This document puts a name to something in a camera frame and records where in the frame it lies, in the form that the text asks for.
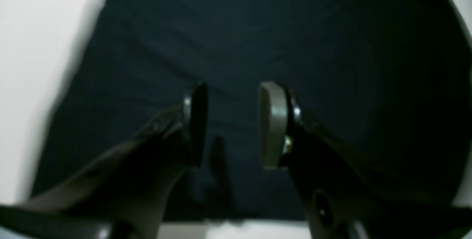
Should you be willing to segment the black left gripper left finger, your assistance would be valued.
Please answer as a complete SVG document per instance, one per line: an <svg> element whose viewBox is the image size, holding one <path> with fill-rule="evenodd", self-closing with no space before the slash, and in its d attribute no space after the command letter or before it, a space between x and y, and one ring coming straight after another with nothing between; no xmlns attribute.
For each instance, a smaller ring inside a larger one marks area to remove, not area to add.
<svg viewBox="0 0 472 239"><path fill-rule="evenodd" d="M202 163L207 113L208 89L200 83L64 182L2 205L1 238L157 238L175 183Z"/></svg>

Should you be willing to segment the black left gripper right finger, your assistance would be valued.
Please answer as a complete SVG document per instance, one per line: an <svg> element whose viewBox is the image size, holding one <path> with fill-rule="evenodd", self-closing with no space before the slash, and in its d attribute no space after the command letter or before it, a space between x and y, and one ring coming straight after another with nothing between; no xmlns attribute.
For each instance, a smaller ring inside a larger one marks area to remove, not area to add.
<svg viewBox="0 0 472 239"><path fill-rule="evenodd" d="M287 169L313 239L470 239L471 209L434 202L395 180L304 109L293 90L258 87L265 169Z"/></svg>

